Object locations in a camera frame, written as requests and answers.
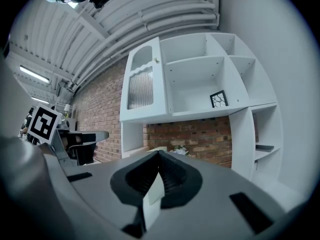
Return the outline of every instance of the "ceiling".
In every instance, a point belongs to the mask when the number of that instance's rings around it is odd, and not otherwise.
[[[110,0],[68,4],[30,0],[10,32],[6,62],[35,98],[68,103],[110,65],[154,37],[216,30],[219,0]],[[49,79],[22,71],[20,65]]]

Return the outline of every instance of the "small picture frame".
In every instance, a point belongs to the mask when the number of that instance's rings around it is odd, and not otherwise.
[[[210,100],[213,108],[221,108],[228,106],[228,101],[224,90],[218,91],[210,95]]]

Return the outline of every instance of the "shelf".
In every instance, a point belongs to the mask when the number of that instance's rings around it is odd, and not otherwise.
[[[282,122],[276,103],[250,108],[256,116],[258,143],[262,145],[282,146]]]
[[[278,180],[281,165],[281,148],[278,148],[264,157],[259,158],[256,169],[252,169],[252,182],[265,190]]]
[[[200,110],[191,110],[191,111],[183,111],[183,112],[175,112],[172,113],[172,119],[174,122],[177,121],[189,121],[189,120],[197,120],[197,119],[206,119],[206,118],[217,118],[229,116],[235,112],[238,112],[244,109],[244,106],[226,106],[226,107],[217,107],[210,109],[200,109]]]
[[[275,146],[274,148],[273,148],[273,150],[271,151],[271,152],[263,152],[263,151],[255,151],[255,156],[254,156],[254,160],[256,161],[256,160],[258,160],[258,159],[261,159],[261,158],[264,158],[264,157],[266,157],[266,156],[268,156],[268,155],[271,155],[271,154],[273,154],[274,152],[276,152],[277,150],[279,150],[280,149],[280,146]]]
[[[229,106],[248,104],[248,94],[229,58],[200,56],[164,65],[169,113],[212,111],[210,95],[224,90]]]
[[[213,80],[222,66],[224,57],[201,56],[186,58],[164,65],[170,84],[193,84],[197,81]]]
[[[204,56],[224,56],[220,45],[207,33],[180,35],[162,40],[160,44],[165,64]]]
[[[248,46],[235,34],[211,33],[210,35],[221,45],[227,55],[255,57]]]
[[[268,75],[255,58],[235,55],[229,56],[229,58],[240,74],[251,101],[276,99]]]

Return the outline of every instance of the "black slot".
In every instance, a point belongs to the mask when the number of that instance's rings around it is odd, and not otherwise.
[[[273,221],[271,221],[244,193],[232,194],[229,197],[256,234],[266,230],[273,224]]]
[[[85,178],[89,178],[91,177],[92,174],[89,172],[84,172],[84,173],[79,173],[79,174],[75,174],[75,175],[71,175],[66,177],[68,179],[69,182],[76,182],[76,181],[80,181],[83,180]]]

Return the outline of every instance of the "brick wall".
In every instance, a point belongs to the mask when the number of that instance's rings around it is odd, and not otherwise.
[[[184,146],[191,157],[231,167],[232,140],[228,116],[145,125],[143,143],[150,148]]]
[[[73,101],[78,130],[106,130],[109,139],[97,144],[96,159],[108,162],[121,158],[121,91],[127,58],[113,65],[88,84]],[[143,128],[143,143],[155,148],[183,145],[189,154],[210,163],[231,167],[232,142],[229,117],[174,123],[149,124]]]
[[[127,58],[124,58],[96,77],[73,101],[76,104],[79,131],[109,132],[109,138],[97,144],[95,159],[100,162],[121,158],[119,114],[126,63]]]

